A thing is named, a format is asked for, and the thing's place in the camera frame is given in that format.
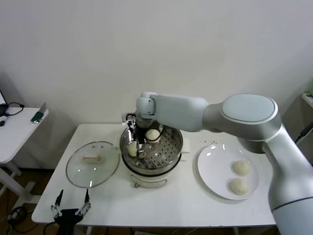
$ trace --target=small white table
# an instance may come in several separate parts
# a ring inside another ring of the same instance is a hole
[[[8,113],[16,113],[20,108],[9,108]],[[18,201],[14,207],[20,206],[23,203],[37,203],[38,195],[30,194],[35,182],[29,182],[25,188],[18,184],[13,178],[15,175],[21,175],[21,171],[10,161],[14,158],[16,153],[28,140],[31,134],[37,129],[38,124],[32,123],[30,120],[39,111],[39,108],[24,108],[22,112],[15,116],[9,116],[5,125],[0,127],[0,165],[5,165],[12,171],[8,175],[0,168],[0,181],[4,185],[0,190],[0,196],[4,193],[6,188],[10,189],[19,196]]]

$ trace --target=white table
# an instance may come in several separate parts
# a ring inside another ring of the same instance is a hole
[[[19,110],[20,108],[12,107],[8,109],[8,113],[13,114]],[[35,124],[30,121],[37,111],[39,111],[39,108],[24,108],[19,114],[9,116],[5,125],[0,127],[0,165],[5,164],[5,166],[12,171],[12,174],[8,175],[0,168],[0,181],[4,185],[0,190],[0,196],[6,188],[16,193],[20,198],[14,207],[20,206],[25,202],[37,203],[40,197],[38,195],[30,194],[35,182],[29,182],[27,186],[23,188],[13,179],[15,175],[21,175],[21,171],[10,162],[31,134],[40,125],[41,122]]]
[[[86,189],[72,185],[66,177],[66,165],[71,155],[92,141],[109,141],[119,145],[120,124],[81,124],[78,126],[42,194],[32,220],[53,221],[50,206],[64,189],[61,209],[82,205]],[[120,161],[114,175],[105,183],[89,189],[91,209],[80,225],[128,227],[219,227],[274,225],[268,205],[268,189],[272,168],[264,154],[245,150],[258,169],[260,183],[247,200],[231,201],[215,195],[198,176],[199,151],[212,141],[242,149],[237,139],[225,133],[182,132],[190,140],[190,153],[184,154],[171,181],[161,188],[134,188],[127,168]]]

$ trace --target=stainless steel pot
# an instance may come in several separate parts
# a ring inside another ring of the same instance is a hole
[[[126,129],[120,139],[122,159],[132,172],[155,177],[166,174],[172,170],[181,158],[182,135],[175,128],[164,126],[158,143],[145,143],[143,152],[136,157],[131,157],[127,151],[129,144],[129,130]]]

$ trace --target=black cable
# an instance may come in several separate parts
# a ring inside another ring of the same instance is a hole
[[[14,231],[16,231],[17,233],[20,233],[20,234],[28,233],[28,232],[34,230],[36,227],[38,227],[39,224],[36,224],[34,227],[32,227],[28,230],[25,230],[25,231],[20,231],[15,226],[22,223],[26,219],[27,215],[29,215],[31,213],[32,212],[28,213],[24,207],[15,207],[10,213],[7,212],[8,224],[11,225],[12,229]]]
[[[47,229],[47,227],[49,227],[52,224],[56,224],[56,222],[51,222],[51,223],[48,223],[48,224],[45,225],[45,227],[44,227],[44,235],[46,235],[45,230]]]
[[[127,115],[126,115],[126,120],[128,120],[128,117],[129,117],[129,116],[136,117],[136,114],[127,114]]]
[[[311,122],[306,128],[304,128],[301,132],[298,138],[295,140],[295,143],[297,143],[302,137],[305,137],[311,130],[313,129],[313,122]]]
[[[299,139],[301,139],[301,136],[298,136],[298,138],[294,142],[297,143]]]
[[[24,107],[25,107],[23,104],[20,104],[20,103],[17,103],[17,102],[11,102],[11,103],[8,104],[8,106],[9,106],[10,104],[18,104],[22,109],[19,110],[19,111],[16,112],[16,113],[14,113],[14,114],[5,113],[6,116],[14,116],[14,115],[16,115],[16,114],[19,114],[21,111],[23,111],[23,109],[24,109]]]

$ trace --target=steamed bun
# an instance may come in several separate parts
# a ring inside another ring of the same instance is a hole
[[[233,167],[238,175],[248,175],[250,173],[250,164],[247,161],[236,161]]]
[[[231,190],[238,195],[244,195],[249,190],[249,185],[246,181],[239,178],[231,180],[229,186]]]
[[[137,141],[133,141],[127,145],[128,154],[132,157],[137,156]]]
[[[157,138],[157,140],[155,140],[155,141],[147,140],[149,143],[157,143],[160,140],[160,138],[158,138],[160,136],[160,132],[156,129],[151,129],[151,130],[147,131],[145,136],[149,140],[155,140]]]

